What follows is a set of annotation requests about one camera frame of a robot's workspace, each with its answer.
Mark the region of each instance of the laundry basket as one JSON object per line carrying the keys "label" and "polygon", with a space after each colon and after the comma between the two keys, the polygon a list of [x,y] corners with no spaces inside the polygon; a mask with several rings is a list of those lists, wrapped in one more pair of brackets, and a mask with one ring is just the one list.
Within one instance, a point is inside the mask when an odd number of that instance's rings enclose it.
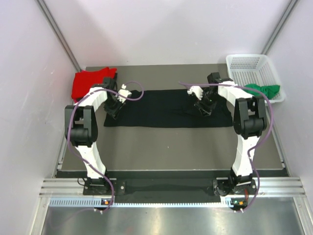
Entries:
{"label": "laundry basket", "polygon": [[[234,54],[226,57],[228,76],[240,86],[255,83],[259,86],[281,85],[273,63],[266,55]],[[280,87],[279,93],[271,103],[282,102],[285,93]]]}

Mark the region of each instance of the folded black garment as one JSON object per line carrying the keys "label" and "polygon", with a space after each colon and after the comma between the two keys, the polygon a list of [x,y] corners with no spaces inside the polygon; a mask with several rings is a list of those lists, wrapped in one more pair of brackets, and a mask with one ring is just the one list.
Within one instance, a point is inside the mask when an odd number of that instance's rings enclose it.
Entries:
{"label": "folded black garment", "polygon": [[[140,94],[139,91],[132,91],[132,98]],[[232,117],[223,97],[219,97],[212,114],[203,117],[186,89],[145,91],[139,101],[127,101],[116,119],[107,115],[104,126],[229,127],[232,126]]]}

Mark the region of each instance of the green towel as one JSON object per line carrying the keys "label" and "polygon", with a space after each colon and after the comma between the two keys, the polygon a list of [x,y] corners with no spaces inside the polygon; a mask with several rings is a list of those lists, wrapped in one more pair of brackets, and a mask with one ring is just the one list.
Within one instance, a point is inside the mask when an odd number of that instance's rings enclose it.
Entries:
{"label": "green towel", "polygon": [[[253,89],[256,89],[258,91],[261,91],[269,99],[274,98],[275,95],[277,95],[277,93],[279,92],[279,89],[280,89],[279,85],[262,86],[262,87],[260,87],[259,85],[254,84],[254,83],[247,84],[247,85],[245,85],[245,87],[249,87],[249,88],[253,88]],[[253,91],[245,90],[245,92],[247,92],[249,94],[252,94],[252,95],[260,95],[259,93],[256,93],[256,92],[253,92]]]}

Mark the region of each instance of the white wall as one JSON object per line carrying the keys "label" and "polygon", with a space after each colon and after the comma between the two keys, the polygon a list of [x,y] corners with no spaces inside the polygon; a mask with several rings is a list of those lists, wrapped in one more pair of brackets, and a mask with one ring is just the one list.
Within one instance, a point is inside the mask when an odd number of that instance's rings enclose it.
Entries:
{"label": "white wall", "polygon": [[46,0],[81,67],[260,53],[287,0]]}
{"label": "white wall", "polygon": [[34,0],[0,8],[0,234],[26,234],[55,166],[74,69]]}
{"label": "white wall", "polygon": [[269,57],[274,61],[286,100],[274,105],[286,160],[300,176],[313,208],[313,1],[300,0]]}

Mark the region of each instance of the metal corner post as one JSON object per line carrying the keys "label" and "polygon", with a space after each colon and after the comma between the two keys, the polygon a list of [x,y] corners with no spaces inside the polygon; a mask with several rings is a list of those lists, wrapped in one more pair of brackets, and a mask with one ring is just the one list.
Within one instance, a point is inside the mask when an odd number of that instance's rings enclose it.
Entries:
{"label": "metal corner post", "polygon": [[48,23],[50,24],[53,32],[55,33],[56,37],[58,38],[60,44],[62,45],[64,51],[66,52],[67,56],[69,57],[70,61],[72,62],[73,66],[75,67],[77,72],[80,72],[82,69],[80,68],[75,56],[73,55],[69,45],[67,44],[62,32],[60,31],[56,21],[54,20],[51,12],[49,11],[48,6],[46,5],[44,0],[35,0],[40,7],[42,13],[44,14],[45,18],[47,19]]}
{"label": "metal corner post", "polygon": [[267,55],[269,50],[271,49],[272,45],[276,41],[279,33],[281,32],[283,26],[285,25],[287,19],[291,15],[292,11],[294,10],[296,4],[299,2],[299,0],[291,0],[284,11],[282,17],[278,21],[278,24],[276,25],[274,31],[272,32],[270,38],[268,39],[267,43],[265,44],[261,54]]}

